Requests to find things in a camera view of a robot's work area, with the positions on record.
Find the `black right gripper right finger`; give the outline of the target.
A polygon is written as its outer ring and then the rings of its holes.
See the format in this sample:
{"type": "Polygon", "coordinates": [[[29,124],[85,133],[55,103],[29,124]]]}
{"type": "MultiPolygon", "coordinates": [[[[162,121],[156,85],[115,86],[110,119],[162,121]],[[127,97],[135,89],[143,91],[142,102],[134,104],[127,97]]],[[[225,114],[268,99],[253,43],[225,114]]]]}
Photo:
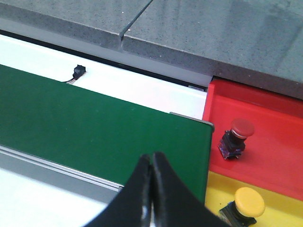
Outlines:
{"type": "Polygon", "coordinates": [[[152,200],[157,227],[226,227],[181,181],[162,152],[152,156],[152,200]]]}

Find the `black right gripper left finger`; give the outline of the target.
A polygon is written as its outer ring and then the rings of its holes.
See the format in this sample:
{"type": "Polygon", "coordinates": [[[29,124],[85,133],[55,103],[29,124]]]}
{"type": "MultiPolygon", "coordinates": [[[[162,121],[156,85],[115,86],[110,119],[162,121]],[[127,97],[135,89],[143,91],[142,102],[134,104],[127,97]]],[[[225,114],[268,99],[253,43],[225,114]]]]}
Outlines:
{"type": "Polygon", "coordinates": [[[148,227],[151,223],[150,157],[139,161],[123,189],[87,227],[148,227]]]}

